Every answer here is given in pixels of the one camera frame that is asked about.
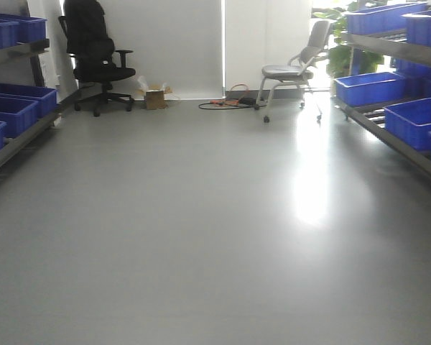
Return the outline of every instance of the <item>shelf rack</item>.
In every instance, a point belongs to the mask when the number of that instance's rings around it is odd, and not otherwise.
[[[369,50],[382,55],[392,56],[431,67],[431,47],[406,43],[403,31],[385,32],[378,35],[357,35],[343,33],[343,40],[354,49]],[[410,101],[401,99],[389,103],[370,104],[368,106],[351,107],[335,98],[336,105],[364,129],[371,132],[392,149],[404,155],[412,164],[431,177],[431,159],[429,152],[419,152],[384,129],[383,107],[389,104]]]
[[[45,49],[49,46],[50,41],[46,39],[1,49],[0,65],[23,58],[32,59],[46,52]],[[60,104],[54,111],[39,119],[36,124],[32,125],[24,133],[14,139],[10,139],[5,146],[0,149],[0,167],[23,147],[29,144],[37,135],[51,127],[54,121],[60,116],[61,109],[63,109],[63,105]]]

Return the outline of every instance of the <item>black office chair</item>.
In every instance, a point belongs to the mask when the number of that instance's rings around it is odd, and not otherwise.
[[[65,16],[58,17],[60,26],[64,35],[68,37],[67,21]],[[114,52],[120,54],[121,67],[116,67],[112,62]],[[77,100],[74,104],[76,111],[81,110],[80,103],[88,101],[96,101],[93,115],[100,116],[99,108],[102,104],[107,104],[108,101],[116,101],[126,104],[126,111],[132,110],[134,99],[131,95],[125,93],[108,92],[113,88],[111,82],[127,79],[136,74],[136,70],[126,67],[126,54],[133,52],[132,50],[115,50],[113,40],[102,39],[90,42],[83,54],[70,54],[75,58],[75,69],[73,74],[81,83],[100,83],[102,92]]]

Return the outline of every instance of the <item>potted plant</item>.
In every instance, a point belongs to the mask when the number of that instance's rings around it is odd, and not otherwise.
[[[381,6],[386,5],[386,1],[366,1],[367,6]],[[351,63],[351,47],[342,45],[342,32],[347,29],[347,20],[345,13],[355,11],[358,9],[358,2],[351,2],[346,8],[335,7],[317,11],[315,17],[330,19],[334,21],[333,24],[333,39],[336,44],[335,47],[329,49],[328,57],[329,63],[326,67],[327,73],[332,78],[340,78],[347,76],[350,70]],[[361,66],[359,73],[372,73],[377,69],[377,65],[384,62],[383,55],[375,52],[363,51],[361,54]]]

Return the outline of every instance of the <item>office chair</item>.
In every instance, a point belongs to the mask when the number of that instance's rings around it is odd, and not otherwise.
[[[300,54],[291,57],[286,65],[266,65],[261,69],[264,78],[261,81],[259,92],[257,93],[256,104],[254,106],[256,110],[260,109],[259,102],[261,100],[265,80],[272,79],[279,81],[279,83],[275,84],[270,90],[265,110],[266,115],[264,116],[265,123],[270,121],[268,117],[269,106],[276,88],[280,86],[295,86],[299,89],[302,92],[302,101],[300,102],[301,109],[305,106],[304,92],[306,90],[311,92],[314,97],[313,90],[308,82],[308,80],[313,77],[313,74],[308,68],[318,59],[322,58],[320,55],[325,51],[328,44],[331,26],[332,24],[328,20],[316,21],[308,39],[308,44],[303,48]],[[323,113],[317,102],[316,106],[319,111],[317,119],[320,121]]]
[[[64,35],[68,38],[67,20],[65,16],[58,17]],[[114,52],[120,54],[121,67],[116,67],[112,62]],[[100,83],[101,93],[75,101],[74,109],[80,111],[80,103],[95,101],[93,115],[100,116],[99,108],[108,101],[116,101],[126,104],[126,111],[132,110],[134,99],[125,93],[108,92],[113,88],[111,82],[120,81],[136,74],[135,69],[126,67],[126,54],[132,50],[115,50],[111,39],[103,39],[92,42],[89,51],[81,54],[70,54],[75,58],[73,75],[80,83]]]

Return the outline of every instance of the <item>gray floor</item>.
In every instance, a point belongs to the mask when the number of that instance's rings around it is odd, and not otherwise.
[[[431,344],[431,182],[320,97],[69,112],[0,170],[0,345]]]

